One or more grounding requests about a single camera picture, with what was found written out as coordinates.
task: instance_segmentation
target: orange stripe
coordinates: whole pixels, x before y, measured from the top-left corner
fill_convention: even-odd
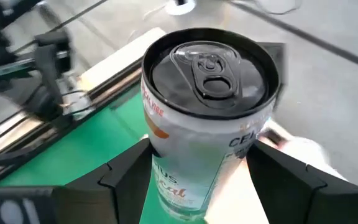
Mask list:
[[[149,115],[147,114],[146,110],[144,111],[144,117],[146,118],[146,123],[149,125],[149,128],[152,130],[152,132],[159,138],[167,139],[169,138],[169,134],[162,131],[157,125],[154,124],[154,122],[151,120]]]

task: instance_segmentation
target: can rim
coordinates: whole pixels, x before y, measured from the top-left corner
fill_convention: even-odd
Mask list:
[[[238,114],[223,116],[223,115],[211,115],[211,114],[199,114],[190,111],[189,109],[174,104],[171,101],[168,101],[164,96],[162,96],[158,90],[151,84],[150,78],[152,74],[152,63],[155,60],[155,57],[162,50],[168,50],[170,47],[174,48],[179,44],[189,42],[192,40],[207,40],[207,41],[216,41],[222,42],[224,44],[230,45],[231,47],[241,47],[247,51],[248,54],[255,57],[255,59],[261,64],[262,68],[265,70],[265,75],[269,76],[267,79],[270,83],[268,85],[268,98],[265,102],[260,105],[253,107],[249,110],[240,111]],[[279,92],[279,87],[281,83],[281,77],[278,74],[275,62],[272,57],[267,53],[267,51],[261,47],[258,43],[253,40],[244,37],[243,35],[221,29],[214,28],[190,28],[178,30],[165,34],[159,40],[155,41],[145,52],[144,58],[142,61],[142,78],[149,89],[149,91],[163,104],[167,105],[171,109],[201,119],[210,119],[210,120],[230,120],[230,119],[239,119],[254,113],[257,113],[264,109],[266,106],[271,104]]]

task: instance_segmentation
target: can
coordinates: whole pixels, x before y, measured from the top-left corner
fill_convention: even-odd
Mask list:
[[[280,75],[256,42],[210,28],[154,42],[142,62],[141,91],[163,208],[203,218],[272,114]]]

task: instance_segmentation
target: can label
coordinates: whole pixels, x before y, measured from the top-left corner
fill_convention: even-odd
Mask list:
[[[179,210],[206,210],[270,117],[273,102],[245,118],[218,121],[181,114],[141,83],[160,196]]]

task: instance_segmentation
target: green surface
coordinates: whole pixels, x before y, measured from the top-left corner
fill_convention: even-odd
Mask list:
[[[0,186],[64,185],[137,143],[147,128],[139,90],[139,86],[134,87],[121,96],[121,101],[126,100],[121,106],[116,103],[120,99],[116,100],[0,181]],[[153,176],[140,223],[181,223],[162,210]]]

